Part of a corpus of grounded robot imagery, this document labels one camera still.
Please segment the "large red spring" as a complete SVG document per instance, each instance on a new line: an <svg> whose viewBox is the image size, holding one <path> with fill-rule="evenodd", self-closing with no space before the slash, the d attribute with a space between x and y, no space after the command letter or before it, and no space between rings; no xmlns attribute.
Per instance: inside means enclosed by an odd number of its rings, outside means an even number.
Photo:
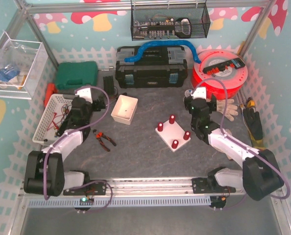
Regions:
<svg viewBox="0 0 291 235"><path fill-rule="evenodd" d="M158 130L159 132L163 131L163 123L162 123L162 122L160 122L160 123L158 124L158 126L157 126L157 130Z"/></svg>
<svg viewBox="0 0 291 235"><path fill-rule="evenodd" d="M175 123L175 116L174 115L170 115L170 117L169 117L169 123L170 124L174 124Z"/></svg>
<svg viewBox="0 0 291 235"><path fill-rule="evenodd" d="M178 140L173 140L172 149L177 149L178 145L179 145L179 141Z"/></svg>
<svg viewBox="0 0 291 235"><path fill-rule="evenodd" d="M191 135L191 133L190 133L189 131L186 131L186 132L184 133L184 135L183 135L183 139L184 139L185 141L186 141L186 140L189 140L190 135Z"/></svg>

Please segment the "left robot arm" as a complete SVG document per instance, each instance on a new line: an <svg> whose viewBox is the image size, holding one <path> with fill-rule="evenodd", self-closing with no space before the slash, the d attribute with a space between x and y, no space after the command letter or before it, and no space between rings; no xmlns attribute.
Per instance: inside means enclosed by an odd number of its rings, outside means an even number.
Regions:
<svg viewBox="0 0 291 235"><path fill-rule="evenodd" d="M88 137L91 127L102 120L92 122L95 111L92 94L105 91L102 88L86 85L75 91L72 108L67 118L66 129L48 147L28 154L23 181L25 193L43 195L47 200L59 196L64 190L77 190L87 187L85 173L64 170L64 161L69 154Z"/></svg>

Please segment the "white plastic parts bin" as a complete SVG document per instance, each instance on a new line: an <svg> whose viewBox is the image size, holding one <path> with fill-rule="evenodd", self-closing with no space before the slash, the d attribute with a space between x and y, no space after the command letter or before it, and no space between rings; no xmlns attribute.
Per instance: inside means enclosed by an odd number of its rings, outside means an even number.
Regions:
<svg viewBox="0 0 291 235"><path fill-rule="evenodd" d="M121 94L112 110L111 117L115 122L131 125L137 103L137 98Z"/></svg>

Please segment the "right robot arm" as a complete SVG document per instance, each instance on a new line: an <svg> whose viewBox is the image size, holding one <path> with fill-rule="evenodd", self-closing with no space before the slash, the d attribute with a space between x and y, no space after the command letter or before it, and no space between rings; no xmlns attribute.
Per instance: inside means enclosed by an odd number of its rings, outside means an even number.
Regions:
<svg viewBox="0 0 291 235"><path fill-rule="evenodd" d="M183 100L192 116L191 130L198 139L225 153L241 167L241 170L216 170L213 176L215 183L242 189L256 201L280 189L285 182L274 154L268 149L260 150L244 144L212 121L210 115L217 109L217 100L212 96L207 101L203 94L205 91L205 87L199 87L185 92Z"/></svg>

